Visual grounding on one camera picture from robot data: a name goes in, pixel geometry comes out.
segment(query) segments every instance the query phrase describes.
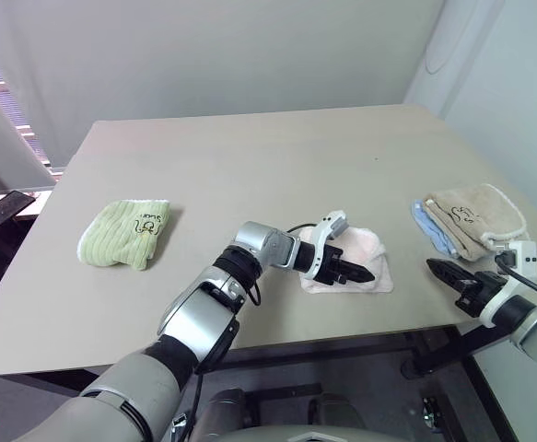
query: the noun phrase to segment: table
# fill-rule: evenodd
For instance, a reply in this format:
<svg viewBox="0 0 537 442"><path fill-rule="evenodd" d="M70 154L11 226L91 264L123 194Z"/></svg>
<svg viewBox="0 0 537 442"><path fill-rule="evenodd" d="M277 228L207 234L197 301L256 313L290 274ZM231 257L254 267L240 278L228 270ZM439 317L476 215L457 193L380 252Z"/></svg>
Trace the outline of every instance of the table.
<svg viewBox="0 0 537 442"><path fill-rule="evenodd" d="M394 291L309 295L297 274L272 269L260 280L262 306L239 314L234 347L469 321L427 270L426 258L440 255L409 206L479 182L519 206L537 241L529 199L416 106L96 122L0 284L0 374L113 363L155 338L168 303L242 223L286 229L333 209L379 234ZM77 241L102 207L144 198L172 207L148 270L77 260Z"/></svg>

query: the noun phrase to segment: black cable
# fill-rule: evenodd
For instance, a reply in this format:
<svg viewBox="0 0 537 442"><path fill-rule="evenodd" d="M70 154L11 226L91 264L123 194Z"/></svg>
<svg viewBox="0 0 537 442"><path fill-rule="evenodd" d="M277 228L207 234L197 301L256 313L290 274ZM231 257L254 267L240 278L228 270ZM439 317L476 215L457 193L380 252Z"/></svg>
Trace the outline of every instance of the black cable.
<svg viewBox="0 0 537 442"><path fill-rule="evenodd" d="M315 226L317 226L317 224L315 223L299 224L298 226L294 226L293 228L290 228L289 230L287 230L286 233L293 233L295 230L299 230L300 228L303 228L303 227L315 227Z"/></svg>
<svg viewBox="0 0 537 442"><path fill-rule="evenodd" d="M534 283L533 281L531 281L530 279L527 279L525 278L524 276L522 276L521 274L519 273L516 273L514 272L513 270L511 270L507 264L504 263L503 261L503 256L501 255L497 255L496 256L496 264L497 264L497 267L499 267L501 270L503 270L505 273L507 273L508 275L510 275L512 278L515 278L517 279L518 281L520 281L521 283L527 285L529 288L531 288L532 290L536 291L537 292L537 284Z"/></svg>
<svg viewBox="0 0 537 442"><path fill-rule="evenodd" d="M259 306L262 304L262 296L260 295L260 289L258 288L257 283L253 283L253 288L256 289L256 297L253 297L251 295L251 291L248 290L248 297L250 297L250 301L254 306Z"/></svg>
<svg viewBox="0 0 537 442"><path fill-rule="evenodd" d="M191 412L188 416L188 420L186 421L186 426L184 426L184 431L180 434L180 438L178 439L178 442L184 442L186 440L186 437L192 432L194 427L194 421L196 420L196 409L198 408L198 402L201 400L201 390L203 389L203 375L198 375L198 379L196 380L196 392L194 393L194 399L193 399L193 408L191 409Z"/></svg>

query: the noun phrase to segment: cloth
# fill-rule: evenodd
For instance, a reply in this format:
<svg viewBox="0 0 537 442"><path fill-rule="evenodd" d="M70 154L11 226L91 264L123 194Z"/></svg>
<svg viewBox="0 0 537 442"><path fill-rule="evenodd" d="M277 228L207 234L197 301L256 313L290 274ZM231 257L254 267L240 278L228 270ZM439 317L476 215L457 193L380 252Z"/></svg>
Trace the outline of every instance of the cloth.
<svg viewBox="0 0 537 442"><path fill-rule="evenodd" d="M299 237L303 241L311 238L313 227L300 230ZM375 279L368 283L348 281L345 285L333 283L326 285L305 279L301 275L301 287L308 293L388 293L393 289L393 281L389 272L389 264L385 258L385 246L379 237L367 228L349 227L338 238L328 244L344 251L342 259L362 265L371 272Z"/></svg>
<svg viewBox="0 0 537 442"><path fill-rule="evenodd" d="M518 207L491 184L431 192L424 210L467 261L496 250L503 241L526 239L526 219Z"/></svg>
<svg viewBox="0 0 537 442"><path fill-rule="evenodd" d="M144 270L153 258L159 232L169 219L165 200L121 200L96 216L77 244L77 258L86 264L118 262Z"/></svg>
<svg viewBox="0 0 537 442"><path fill-rule="evenodd" d="M429 236L437 251L451 258L458 258L459 254L456 251L456 247L454 247L454 243L426 213L423 204L422 200L415 200L412 203L412 216L415 222Z"/></svg>

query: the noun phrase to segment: green towel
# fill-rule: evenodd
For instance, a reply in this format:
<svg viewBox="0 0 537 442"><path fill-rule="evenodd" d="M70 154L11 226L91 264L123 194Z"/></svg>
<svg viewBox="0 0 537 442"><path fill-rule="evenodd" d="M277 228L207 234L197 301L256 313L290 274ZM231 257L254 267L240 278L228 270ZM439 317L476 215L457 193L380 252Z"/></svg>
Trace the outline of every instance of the green towel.
<svg viewBox="0 0 537 442"><path fill-rule="evenodd" d="M166 200L121 200L107 205L77 244L77 258L91 265L118 262L144 270L169 219Z"/></svg>

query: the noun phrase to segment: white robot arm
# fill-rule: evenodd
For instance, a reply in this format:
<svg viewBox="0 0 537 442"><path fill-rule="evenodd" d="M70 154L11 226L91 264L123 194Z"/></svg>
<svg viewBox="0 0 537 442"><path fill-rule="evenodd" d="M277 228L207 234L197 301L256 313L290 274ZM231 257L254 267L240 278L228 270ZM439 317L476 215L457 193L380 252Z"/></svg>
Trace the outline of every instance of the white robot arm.
<svg viewBox="0 0 537 442"><path fill-rule="evenodd" d="M331 212L311 241L303 242L291 233L246 223L169 307L155 343L109 368L18 441L159 441L190 376L213 370L231 346L239 329L236 315L267 267L296 270L329 285L374 279L364 267L341 260L342 250L325 244L347 226L344 212ZM259 304L257 293L251 298Z"/></svg>
<svg viewBox="0 0 537 442"><path fill-rule="evenodd" d="M500 327L510 341L537 363L537 306L521 293L537 291L537 252L533 241L510 241L496 256L506 279L494 272L469 273L454 262L431 259L432 273L461 297L456 306L486 328Z"/></svg>

